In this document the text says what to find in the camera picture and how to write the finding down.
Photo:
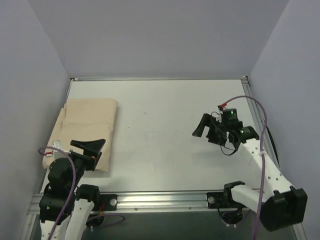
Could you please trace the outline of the beige surgical wrap cloth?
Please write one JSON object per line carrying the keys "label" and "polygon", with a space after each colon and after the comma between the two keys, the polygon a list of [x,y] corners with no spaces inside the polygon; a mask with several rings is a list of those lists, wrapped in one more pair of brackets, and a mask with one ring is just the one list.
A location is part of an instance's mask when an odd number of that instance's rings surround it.
{"label": "beige surgical wrap cloth", "polygon": [[68,99],[60,110],[47,145],[51,147],[53,142],[60,141],[64,150],[72,149],[81,154],[81,149],[70,145],[72,140],[89,142],[104,139],[102,155],[95,169],[109,172],[117,107],[117,100],[112,98]]}

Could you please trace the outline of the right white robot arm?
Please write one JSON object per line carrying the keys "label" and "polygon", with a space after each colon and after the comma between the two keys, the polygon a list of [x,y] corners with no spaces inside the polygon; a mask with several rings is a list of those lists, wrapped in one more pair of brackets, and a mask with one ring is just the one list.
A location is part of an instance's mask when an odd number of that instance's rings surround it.
{"label": "right white robot arm", "polygon": [[273,232],[304,220],[307,193],[295,188],[277,168],[261,146],[261,138],[252,126],[244,126],[236,109],[224,110],[220,117],[203,114],[194,130],[194,137],[201,137],[204,129],[208,142],[224,147],[230,143],[233,153],[240,154],[260,181],[261,192],[250,188],[242,180],[226,183],[221,197],[214,199],[216,207],[246,207],[255,212],[259,221]]}

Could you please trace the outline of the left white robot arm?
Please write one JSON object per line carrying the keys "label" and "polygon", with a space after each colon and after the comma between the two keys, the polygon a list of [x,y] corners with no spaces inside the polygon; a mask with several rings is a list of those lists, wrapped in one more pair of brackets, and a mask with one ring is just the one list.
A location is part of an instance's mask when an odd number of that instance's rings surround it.
{"label": "left white robot arm", "polygon": [[82,238],[91,211],[100,206],[101,194],[98,186],[79,182],[86,171],[96,169],[105,143],[105,139],[71,140],[71,146],[82,153],[63,149],[59,141],[38,149],[41,155],[54,158],[39,202],[41,239]]}

